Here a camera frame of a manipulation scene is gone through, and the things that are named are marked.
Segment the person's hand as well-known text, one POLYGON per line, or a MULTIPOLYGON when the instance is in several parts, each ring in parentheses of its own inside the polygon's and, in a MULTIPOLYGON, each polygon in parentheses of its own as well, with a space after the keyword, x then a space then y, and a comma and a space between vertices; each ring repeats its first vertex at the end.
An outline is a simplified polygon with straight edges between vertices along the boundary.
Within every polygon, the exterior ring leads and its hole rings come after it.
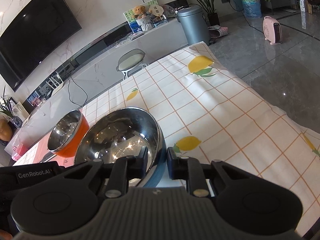
POLYGON ((0 240, 12 240, 12 235, 4 230, 0 230, 0 240))

